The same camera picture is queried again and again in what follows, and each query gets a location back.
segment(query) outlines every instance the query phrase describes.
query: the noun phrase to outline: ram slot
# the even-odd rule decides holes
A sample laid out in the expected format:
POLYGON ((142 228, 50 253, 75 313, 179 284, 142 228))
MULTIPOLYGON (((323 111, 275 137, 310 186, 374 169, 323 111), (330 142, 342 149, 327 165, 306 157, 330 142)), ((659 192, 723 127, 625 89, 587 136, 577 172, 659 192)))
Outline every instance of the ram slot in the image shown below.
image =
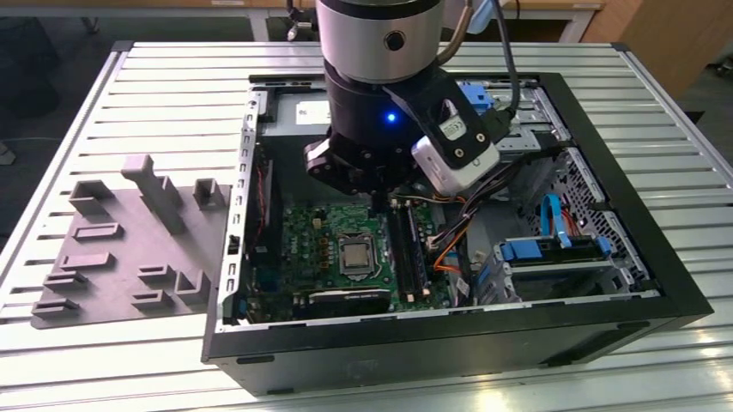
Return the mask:
POLYGON ((424 246, 417 230, 413 207, 398 204, 388 215, 392 243, 392 266, 398 277, 400 298, 414 302, 430 294, 425 270, 424 246))

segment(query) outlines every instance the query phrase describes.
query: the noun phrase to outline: cpu socket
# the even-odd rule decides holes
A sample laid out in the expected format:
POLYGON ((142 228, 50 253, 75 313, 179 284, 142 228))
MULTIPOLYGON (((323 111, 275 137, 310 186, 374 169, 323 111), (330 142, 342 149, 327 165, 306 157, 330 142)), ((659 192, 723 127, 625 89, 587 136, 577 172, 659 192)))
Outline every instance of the cpu socket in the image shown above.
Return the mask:
POLYGON ((340 267, 342 275, 360 282, 376 273, 374 238, 369 233, 340 236, 340 267))

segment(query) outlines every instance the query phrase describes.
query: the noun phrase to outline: motherboard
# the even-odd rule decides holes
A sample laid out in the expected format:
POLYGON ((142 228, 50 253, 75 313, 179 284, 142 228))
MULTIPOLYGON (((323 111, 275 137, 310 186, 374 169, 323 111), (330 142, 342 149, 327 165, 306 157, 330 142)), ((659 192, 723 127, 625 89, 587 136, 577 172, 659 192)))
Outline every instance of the motherboard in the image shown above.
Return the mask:
POLYGON ((360 203, 287 207, 281 264, 255 269, 262 320, 446 307, 448 285, 424 255, 436 230, 422 202, 396 201, 380 216, 360 203))

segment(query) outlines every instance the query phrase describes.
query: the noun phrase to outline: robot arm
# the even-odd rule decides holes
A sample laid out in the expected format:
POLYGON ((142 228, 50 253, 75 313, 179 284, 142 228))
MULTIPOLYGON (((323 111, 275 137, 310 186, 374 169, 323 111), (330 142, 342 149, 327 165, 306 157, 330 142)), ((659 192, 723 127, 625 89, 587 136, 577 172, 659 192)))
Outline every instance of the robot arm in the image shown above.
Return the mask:
MULTIPOLYGON (((500 0, 486 0, 500 7, 500 0)), ((500 160, 520 95, 505 110, 477 114, 440 67, 472 20, 469 0, 454 38, 440 50, 444 0, 318 0, 332 109, 327 139, 305 149, 310 175, 376 203, 421 175, 446 194, 468 188, 500 160)), ((504 39, 506 27, 501 10, 504 39)), ((520 82, 513 72, 513 83, 520 82)))

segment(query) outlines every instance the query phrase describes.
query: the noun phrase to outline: slotted metal surface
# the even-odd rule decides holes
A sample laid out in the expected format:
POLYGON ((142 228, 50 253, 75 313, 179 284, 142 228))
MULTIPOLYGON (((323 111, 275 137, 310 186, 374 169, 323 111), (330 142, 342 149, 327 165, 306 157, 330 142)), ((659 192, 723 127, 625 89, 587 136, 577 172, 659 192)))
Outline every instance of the slotted metal surface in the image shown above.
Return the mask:
MULTIPOLYGON (((520 70, 573 88, 715 315, 589 365, 254 399, 199 362, 205 315, 34 330, 31 304, 60 249, 78 180, 131 187, 150 153, 178 186, 233 182, 253 74, 321 72, 318 45, 137 44, 115 52, 0 255, 0 409, 733 409, 733 191, 729 167, 636 58, 608 45, 516 45, 520 70)), ((501 47, 465 45, 452 70, 505 71, 501 47)), ((432 356, 450 354, 426 354, 432 356)))

